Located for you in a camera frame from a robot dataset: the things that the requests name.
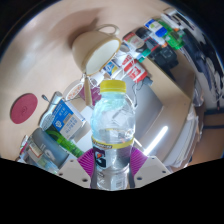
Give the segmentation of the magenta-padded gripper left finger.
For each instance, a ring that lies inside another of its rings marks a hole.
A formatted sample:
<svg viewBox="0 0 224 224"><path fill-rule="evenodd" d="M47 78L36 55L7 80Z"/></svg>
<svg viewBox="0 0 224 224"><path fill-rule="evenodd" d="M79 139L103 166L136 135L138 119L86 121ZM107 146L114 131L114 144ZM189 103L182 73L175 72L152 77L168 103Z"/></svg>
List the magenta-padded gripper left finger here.
<svg viewBox="0 0 224 224"><path fill-rule="evenodd" d="M94 168L94 154L88 150L79 158L70 155L57 175L81 187L90 188Z"/></svg>

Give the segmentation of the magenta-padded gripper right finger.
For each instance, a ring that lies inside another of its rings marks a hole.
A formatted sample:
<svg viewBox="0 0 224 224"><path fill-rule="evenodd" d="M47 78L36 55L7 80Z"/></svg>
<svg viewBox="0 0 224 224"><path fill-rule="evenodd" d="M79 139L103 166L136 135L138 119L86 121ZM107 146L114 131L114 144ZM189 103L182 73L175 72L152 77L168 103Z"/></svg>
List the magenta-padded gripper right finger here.
<svg viewBox="0 0 224 224"><path fill-rule="evenodd" d="M129 186L140 188L167 175L170 171L156 156L146 156L133 147L130 156Z"/></svg>

